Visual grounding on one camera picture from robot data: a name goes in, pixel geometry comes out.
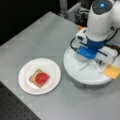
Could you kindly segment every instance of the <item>cable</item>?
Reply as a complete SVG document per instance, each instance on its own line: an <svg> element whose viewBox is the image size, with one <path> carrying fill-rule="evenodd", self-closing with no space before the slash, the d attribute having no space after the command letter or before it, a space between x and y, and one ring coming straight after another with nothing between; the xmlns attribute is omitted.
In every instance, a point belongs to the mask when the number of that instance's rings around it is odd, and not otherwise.
<svg viewBox="0 0 120 120"><path fill-rule="evenodd" d="M70 47L76 52L78 48L75 48L75 47L72 46L72 43L73 43L74 40L75 40L75 38L73 38L73 39L71 40L71 42L70 42Z"/></svg>
<svg viewBox="0 0 120 120"><path fill-rule="evenodd" d="M117 32L118 32L118 28L116 29L116 31L115 31L115 33L113 34L113 36L107 40L107 42L109 42L110 40L112 40L112 39L115 37L115 35L117 34Z"/></svg>

